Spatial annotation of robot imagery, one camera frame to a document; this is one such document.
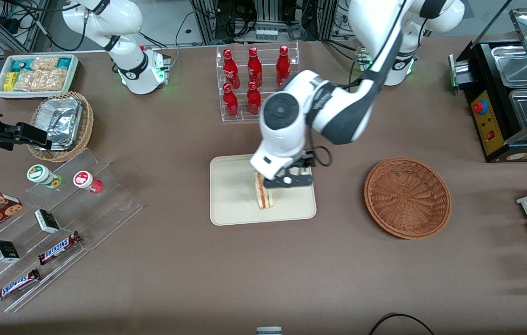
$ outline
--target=red emergency stop button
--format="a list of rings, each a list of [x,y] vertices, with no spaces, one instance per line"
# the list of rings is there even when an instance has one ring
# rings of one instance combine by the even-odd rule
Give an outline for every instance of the red emergency stop button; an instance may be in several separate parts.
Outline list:
[[[472,112],[483,115],[488,110],[488,102],[485,99],[481,99],[480,101],[474,102],[472,104]]]

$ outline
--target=brown tablecloth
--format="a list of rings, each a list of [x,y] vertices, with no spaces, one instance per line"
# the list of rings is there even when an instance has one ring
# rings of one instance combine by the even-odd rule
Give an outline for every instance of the brown tablecloth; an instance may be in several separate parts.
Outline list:
[[[527,195],[527,163],[484,162],[465,98],[448,84],[447,56],[468,40],[424,40],[412,74],[378,97],[363,136],[330,146],[334,165],[314,170],[314,218],[232,227],[210,222],[209,163],[253,153],[261,137],[255,123],[220,121],[216,48],[183,49],[170,84],[143,96],[121,85],[106,53],[78,54],[73,89],[95,113],[89,147],[146,207],[16,314],[0,304],[0,334],[278,325],[286,335],[354,335],[388,312],[441,335],[527,334],[527,220],[514,201]],[[347,81],[350,61],[321,43],[300,48],[301,68]],[[0,113],[28,121],[37,104],[0,99]],[[451,219],[435,237],[393,237],[365,209],[366,174],[398,155],[431,165],[451,191]],[[26,147],[0,150],[0,191],[29,188],[25,171],[36,162]]]

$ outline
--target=aluminum foil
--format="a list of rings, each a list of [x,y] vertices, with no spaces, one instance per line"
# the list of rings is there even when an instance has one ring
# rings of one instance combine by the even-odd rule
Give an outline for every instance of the aluminum foil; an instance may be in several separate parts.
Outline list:
[[[40,106],[34,127],[47,132],[48,139],[53,142],[52,151],[72,150],[82,110],[83,102],[76,98],[48,100]]]

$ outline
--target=beige tray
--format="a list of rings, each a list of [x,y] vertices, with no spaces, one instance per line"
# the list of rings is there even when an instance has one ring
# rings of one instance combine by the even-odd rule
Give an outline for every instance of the beige tray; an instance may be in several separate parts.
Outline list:
[[[210,163],[210,219],[214,225],[310,219],[315,216],[314,186],[274,188],[274,207],[259,209],[252,155],[216,157]]]

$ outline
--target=empty wicker basket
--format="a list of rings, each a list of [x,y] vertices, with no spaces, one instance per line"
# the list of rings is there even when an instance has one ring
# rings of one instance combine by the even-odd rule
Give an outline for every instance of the empty wicker basket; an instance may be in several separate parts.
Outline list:
[[[379,162],[365,181],[365,203],[386,231],[409,240],[433,236],[451,213],[446,184],[425,163],[406,157]]]
[[[44,161],[52,161],[53,163],[61,163],[64,161],[68,161],[69,159],[72,159],[76,155],[78,155],[80,152],[83,151],[87,147],[87,143],[89,142],[89,138],[92,135],[92,127],[93,127],[93,110],[92,106],[87,103],[87,100],[83,95],[76,93],[76,92],[67,92],[59,95],[55,95],[54,97],[50,97],[49,99],[55,100],[55,99],[65,99],[65,98],[76,98],[83,102],[83,111],[81,115],[81,120],[79,121],[79,130],[77,135],[77,143],[75,144],[75,147],[72,150],[69,151],[41,151],[36,150],[32,146],[27,146],[28,150],[32,153],[32,155],[38,159],[42,159]],[[40,110],[40,106],[36,108],[36,112],[32,116],[32,125],[36,123],[36,117],[38,117],[38,111]]]

